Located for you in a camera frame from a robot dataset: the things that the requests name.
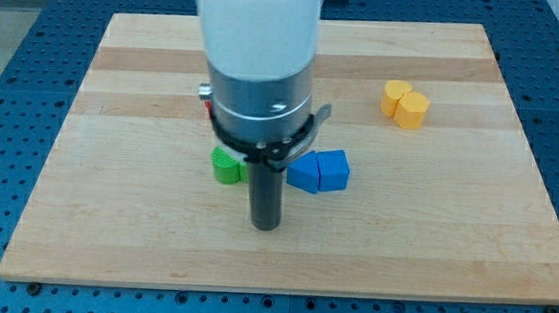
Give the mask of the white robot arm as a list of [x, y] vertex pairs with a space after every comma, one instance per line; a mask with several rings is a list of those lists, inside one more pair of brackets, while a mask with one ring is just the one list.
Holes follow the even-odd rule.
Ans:
[[325, 0], [195, 0], [210, 82], [212, 131], [247, 164], [251, 221], [281, 222], [284, 169], [312, 144], [330, 105], [312, 110]]

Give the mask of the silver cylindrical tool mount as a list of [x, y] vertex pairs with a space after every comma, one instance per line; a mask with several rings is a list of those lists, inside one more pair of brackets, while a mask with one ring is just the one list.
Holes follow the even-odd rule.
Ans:
[[314, 65], [286, 78], [233, 78], [209, 66], [209, 84], [199, 91], [212, 104], [212, 130], [222, 144], [282, 171], [312, 145], [320, 126], [332, 112], [326, 104], [312, 112]]

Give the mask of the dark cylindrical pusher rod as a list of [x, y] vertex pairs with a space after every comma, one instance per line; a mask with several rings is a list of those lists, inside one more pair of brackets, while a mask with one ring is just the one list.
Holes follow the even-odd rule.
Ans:
[[281, 222], [282, 173], [262, 163], [247, 165], [251, 222], [260, 231], [271, 231]]

